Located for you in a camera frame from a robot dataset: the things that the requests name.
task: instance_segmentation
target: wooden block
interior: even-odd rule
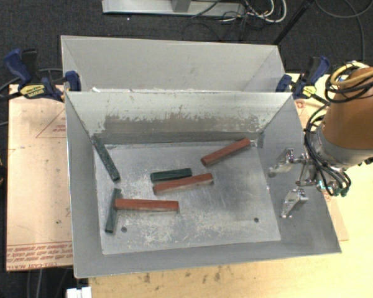
[[[178,201],[115,199],[113,207],[116,210],[149,210],[149,211],[178,211]]]
[[[250,144],[250,139],[243,138],[242,140],[238,140],[237,142],[234,142],[220,150],[217,150],[213,153],[210,153],[209,155],[204,156],[200,161],[205,166],[212,165],[213,163],[222,160],[223,158],[231,155],[232,153],[235,153],[243,148],[249,147]]]
[[[199,174],[198,176],[190,176],[189,178],[157,183],[154,185],[154,193],[160,194],[165,192],[190,189],[195,186],[210,184],[212,182],[213,175],[211,173]]]
[[[150,180],[152,182],[166,181],[166,180],[176,180],[192,176],[192,169],[176,169],[169,171],[154,172],[150,174]]]

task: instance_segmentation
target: wire bundle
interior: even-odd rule
[[[349,191],[349,188],[351,186],[351,179],[346,174],[345,170],[343,169],[336,169],[329,165],[329,163],[322,159],[322,157],[316,152],[315,148],[313,147],[311,143],[311,136],[315,134],[315,131],[313,131],[313,127],[318,127],[316,125],[317,122],[320,122],[323,120],[325,115],[317,115],[325,110],[330,105],[330,102],[320,107],[308,120],[306,127],[304,129],[304,146],[306,148],[306,151],[308,153],[309,159],[313,162],[315,165],[315,168],[317,172],[320,174],[323,186],[326,189],[326,192],[330,195],[338,195],[341,194],[341,196],[345,196],[347,192]],[[333,178],[337,182],[337,189],[333,188],[333,192],[330,191],[328,180],[326,179],[326,174],[328,174],[331,178]]]
[[[364,64],[359,62],[351,62],[338,68],[329,78],[325,84],[325,98],[329,102],[344,103],[353,101],[355,99],[365,99],[373,96],[373,94],[365,96],[365,93],[373,87],[373,70],[363,73],[348,80],[342,80],[343,75],[348,71],[356,70],[365,67]],[[330,98],[329,93],[340,94],[342,99]]]

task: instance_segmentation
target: metal stand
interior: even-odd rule
[[[208,8],[215,1],[193,0],[103,0],[104,14],[163,14],[174,16],[194,16]],[[243,6],[239,3],[220,2],[203,16],[222,16],[230,12],[242,12]]]

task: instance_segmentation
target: cardboard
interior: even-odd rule
[[[9,101],[7,271],[73,264],[65,129],[64,103]]]

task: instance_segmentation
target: blue clamp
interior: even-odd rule
[[[329,60],[324,57],[311,57],[310,58],[310,69],[308,70],[308,76],[305,78],[306,81],[310,85],[315,85],[315,83],[320,79],[323,75],[327,73],[327,71],[330,68],[330,62]]]
[[[65,79],[69,83],[70,91],[81,91],[81,83],[78,74],[75,71],[67,71],[65,73]]]
[[[29,66],[34,67],[36,56],[37,52],[35,50],[33,50],[33,52],[31,50],[26,52],[25,57],[29,59],[29,61],[27,61]],[[4,64],[12,74],[16,75],[21,80],[21,83],[18,85],[18,93],[20,95],[28,99],[47,98],[55,101],[63,101],[63,92],[57,89],[55,85],[52,85],[48,78],[42,78],[40,83],[31,83],[32,80],[36,78],[28,71],[27,65],[22,62],[19,48],[9,52],[4,57]],[[68,82],[69,90],[81,91],[80,79],[75,71],[66,72],[63,80]]]
[[[292,77],[288,74],[284,74],[282,78],[280,79],[275,92],[277,93],[283,93],[287,89],[289,89],[289,86],[292,84]]]
[[[23,64],[21,60],[21,51],[19,50],[19,48],[16,48],[15,50],[9,52],[4,57],[4,65],[12,74],[21,79],[22,83],[19,85],[19,88],[32,80],[32,76],[29,74],[25,64]]]
[[[325,103],[326,101],[315,94],[315,83],[326,74],[329,68],[330,62],[326,57],[311,57],[309,69],[304,73],[301,73],[296,82],[292,81],[291,76],[287,74],[283,75],[276,87],[276,92],[284,92],[291,85],[294,100],[313,97],[316,100]]]

